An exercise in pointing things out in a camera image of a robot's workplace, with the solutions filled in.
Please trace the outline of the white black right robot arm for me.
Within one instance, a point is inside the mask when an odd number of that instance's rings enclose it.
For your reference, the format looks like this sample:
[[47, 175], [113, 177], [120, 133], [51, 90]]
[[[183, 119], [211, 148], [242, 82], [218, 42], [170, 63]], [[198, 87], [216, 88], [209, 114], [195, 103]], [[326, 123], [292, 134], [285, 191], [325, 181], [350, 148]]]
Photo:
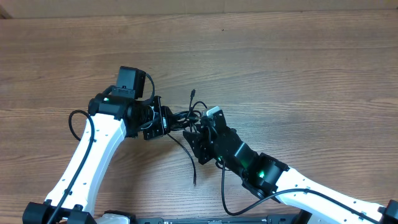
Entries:
[[349, 197], [318, 184], [267, 154], [253, 151], [236, 131], [183, 132], [201, 164], [211, 159], [238, 175], [260, 202], [273, 199], [329, 223], [397, 223], [397, 201], [387, 206]]

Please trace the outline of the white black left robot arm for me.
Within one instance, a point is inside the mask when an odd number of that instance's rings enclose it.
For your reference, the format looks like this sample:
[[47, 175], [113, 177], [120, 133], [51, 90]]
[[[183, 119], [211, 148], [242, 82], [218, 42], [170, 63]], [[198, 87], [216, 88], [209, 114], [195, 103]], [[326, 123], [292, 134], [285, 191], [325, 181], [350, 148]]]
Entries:
[[134, 215], [108, 210], [95, 218], [100, 185], [118, 146], [144, 132], [145, 139], [165, 134], [159, 97], [142, 100], [145, 80], [151, 76], [132, 67], [120, 67], [115, 85], [90, 100], [86, 126], [65, 172], [43, 203], [28, 203], [23, 223], [134, 223]]

